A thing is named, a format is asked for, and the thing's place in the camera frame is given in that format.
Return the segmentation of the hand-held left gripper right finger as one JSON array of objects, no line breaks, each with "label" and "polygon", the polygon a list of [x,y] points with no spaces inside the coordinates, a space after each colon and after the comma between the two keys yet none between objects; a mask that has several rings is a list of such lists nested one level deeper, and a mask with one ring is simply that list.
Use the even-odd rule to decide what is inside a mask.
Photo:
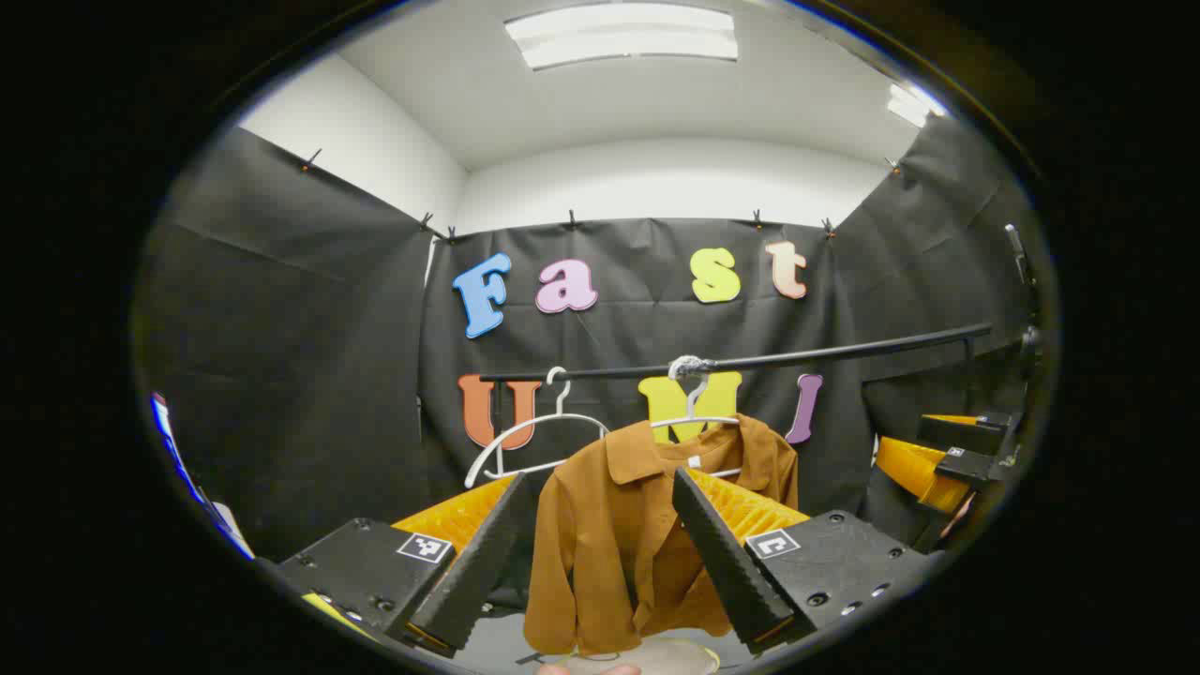
[{"label": "hand-held left gripper right finger", "polygon": [[752,653],[842,625],[932,572],[932,556],[850,513],[805,516],[690,467],[676,470],[672,502]]}]

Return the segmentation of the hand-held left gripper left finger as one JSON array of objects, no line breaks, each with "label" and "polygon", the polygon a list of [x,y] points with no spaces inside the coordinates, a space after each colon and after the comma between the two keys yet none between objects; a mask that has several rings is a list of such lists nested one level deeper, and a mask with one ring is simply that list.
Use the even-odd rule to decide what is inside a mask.
[{"label": "hand-held left gripper left finger", "polygon": [[394,525],[352,518],[278,571],[350,625],[450,656],[484,614],[533,491],[514,474]]}]

